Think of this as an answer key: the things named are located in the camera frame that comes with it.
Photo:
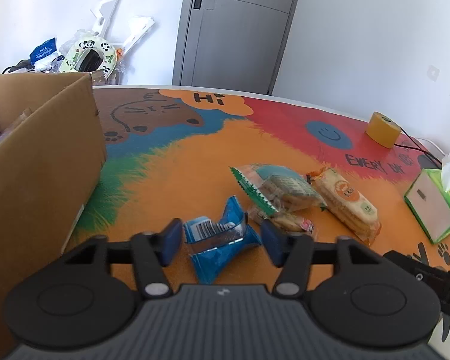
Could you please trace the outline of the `brown cardboard box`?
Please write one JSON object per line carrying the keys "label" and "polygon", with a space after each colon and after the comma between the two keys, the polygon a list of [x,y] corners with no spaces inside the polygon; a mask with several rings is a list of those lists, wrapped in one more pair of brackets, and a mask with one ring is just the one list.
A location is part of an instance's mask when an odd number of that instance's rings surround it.
{"label": "brown cardboard box", "polygon": [[105,160],[89,74],[0,75],[0,357],[5,296],[65,249]]}

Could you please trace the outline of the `blue plastic bag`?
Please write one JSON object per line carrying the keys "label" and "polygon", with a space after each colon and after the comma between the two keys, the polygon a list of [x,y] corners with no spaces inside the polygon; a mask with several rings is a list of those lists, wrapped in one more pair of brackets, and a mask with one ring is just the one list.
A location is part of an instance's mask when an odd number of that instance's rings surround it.
{"label": "blue plastic bag", "polygon": [[30,53],[30,62],[32,65],[35,65],[41,59],[45,59],[46,57],[49,57],[56,52],[57,41],[56,38],[52,37],[32,50],[32,52]]}

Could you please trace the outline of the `round biscuit packet green edge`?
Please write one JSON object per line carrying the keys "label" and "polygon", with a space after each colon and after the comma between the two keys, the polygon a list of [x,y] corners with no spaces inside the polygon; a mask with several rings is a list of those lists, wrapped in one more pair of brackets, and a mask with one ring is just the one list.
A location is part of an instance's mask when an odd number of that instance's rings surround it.
{"label": "round biscuit packet green edge", "polygon": [[314,234],[311,220],[299,211],[328,206],[309,182],[286,166],[254,163],[230,168],[235,180],[249,197],[249,218],[261,224],[270,220],[287,233]]}

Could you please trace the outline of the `green tissue box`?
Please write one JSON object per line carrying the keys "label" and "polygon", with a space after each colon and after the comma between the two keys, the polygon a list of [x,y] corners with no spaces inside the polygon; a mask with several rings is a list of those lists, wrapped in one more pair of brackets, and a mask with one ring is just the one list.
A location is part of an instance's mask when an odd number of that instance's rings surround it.
{"label": "green tissue box", "polygon": [[430,242],[437,244],[450,236],[450,153],[441,169],[421,170],[404,201]]}

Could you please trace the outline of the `blue snack packet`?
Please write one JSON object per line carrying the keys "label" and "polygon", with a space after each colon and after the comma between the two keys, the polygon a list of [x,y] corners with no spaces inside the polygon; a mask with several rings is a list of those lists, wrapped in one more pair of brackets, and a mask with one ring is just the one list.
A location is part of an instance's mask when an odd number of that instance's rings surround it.
{"label": "blue snack packet", "polygon": [[218,222],[206,216],[189,220],[184,224],[184,235],[200,284],[214,283],[238,254],[262,244],[236,196],[226,201]]}

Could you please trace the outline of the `yellow tape roll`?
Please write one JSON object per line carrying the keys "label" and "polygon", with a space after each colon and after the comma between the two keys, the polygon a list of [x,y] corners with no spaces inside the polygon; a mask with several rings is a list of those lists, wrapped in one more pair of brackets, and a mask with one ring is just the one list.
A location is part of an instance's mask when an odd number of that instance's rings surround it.
{"label": "yellow tape roll", "polygon": [[392,149],[401,135],[401,128],[386,115],[374,111],[365,133],[382,147]]}

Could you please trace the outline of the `orange rice cracker packet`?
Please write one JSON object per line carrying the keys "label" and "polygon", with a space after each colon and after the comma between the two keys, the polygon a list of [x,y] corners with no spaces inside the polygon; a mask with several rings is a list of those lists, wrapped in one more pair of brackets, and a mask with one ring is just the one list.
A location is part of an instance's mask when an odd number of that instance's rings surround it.
{"label": "orange rice cracker packet", "polygon": [[370,246],[375,241],[381,229],[378,210],[348,180],[331,167],[311,172],[307,180],[328,210],[361,242]]}

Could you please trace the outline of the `colourful cartoon table mat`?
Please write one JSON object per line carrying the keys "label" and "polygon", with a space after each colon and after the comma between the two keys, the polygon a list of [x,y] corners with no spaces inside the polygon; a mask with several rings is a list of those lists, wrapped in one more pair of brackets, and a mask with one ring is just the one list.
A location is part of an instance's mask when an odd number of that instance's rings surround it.
{"label": "colourful cartoon table mat", "polygon": [[350,236],[450,271],[450,238],[433,244],[404,201],[437,153],[401,133],[386,148],[362,120],[214,89],[96,88],[108,158],[71,236],[124,241],[174,217],[217,228],[235,197],[258,228]]}

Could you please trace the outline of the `white perforated bracket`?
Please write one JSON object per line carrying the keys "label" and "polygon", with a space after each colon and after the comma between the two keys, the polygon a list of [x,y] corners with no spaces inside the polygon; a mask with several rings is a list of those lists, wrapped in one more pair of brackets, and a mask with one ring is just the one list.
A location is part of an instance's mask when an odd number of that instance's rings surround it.
{"label": "white perforated bracket", "polygon": [[91,9],[95,16],[91,30],[97,36],[106,37],[119,2],[120,0],[101,0],[95,8]]}

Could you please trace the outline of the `grey door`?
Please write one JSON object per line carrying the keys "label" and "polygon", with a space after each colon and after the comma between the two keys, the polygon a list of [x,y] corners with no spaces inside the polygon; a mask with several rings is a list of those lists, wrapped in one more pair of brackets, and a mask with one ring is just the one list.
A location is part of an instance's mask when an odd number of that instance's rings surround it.
{"label": "grey door", "polygon": [[270,94],[297,0],[183,0],[172,83]]}

